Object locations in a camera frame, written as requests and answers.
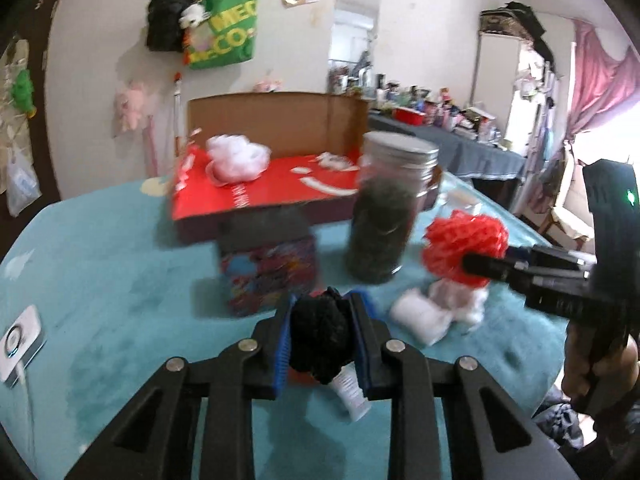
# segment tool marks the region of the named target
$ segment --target red mesh sponge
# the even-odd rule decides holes
[[[503,258],[509,246],[509,232],[497,218],[472,216],[456,210],[450,218],[436,218],[424,234],[428,241],[422,262],[431,274],[479,288],[489,279],[462,270],[462,256],[467,253]]]

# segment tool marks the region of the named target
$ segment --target gray patterned fabric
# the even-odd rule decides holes
[[[462,179],[511,180],[524,177],[525,158],[493,146],[479,144],[436,126],[411,126],[395,119],[369,115],[371,130],[407,134],[436,144],[438,164]]]

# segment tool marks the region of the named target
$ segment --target human hand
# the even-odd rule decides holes
[[[587,374],[591,370],[589,354],[595,330],[569,323],[564,343],[564,379],[562,390],[572,402],[589,393]],[[629,393],[638,380],[638,346],[629,337],[626,346],[610,352],[593,365],[593,373],[600,378],[591,398],[588,415],[616,404]]]

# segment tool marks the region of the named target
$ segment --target glass jar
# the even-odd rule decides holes
[[[387,132],[365,134],[345,257],[355,278],[385,283],[400,270],[437,161],[437,146],[426,140]]]

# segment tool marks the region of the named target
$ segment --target silver bolt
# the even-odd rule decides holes
[[[390,352],[401,352],[403,351],[406,346],[404,345],[404,343],[398,339],[390,339],[389,341],[386,342],[386,349],[389,350]]]
[[[166,362],[166,369],[170,372],[179,372],[184,368],[184,359],[172,357]]]
[[[468,370],[470,372],[473,372],[476,368],[478,368],[478,361],[469,356],[461,357],[460,361],[458,361],[458,364],[460,365],[460,368],[462,368],[463,370]]]
[[[258,342],[255,339],[242,339],[238,343],[238,348],[243,352],[253,352],[258,348]]]

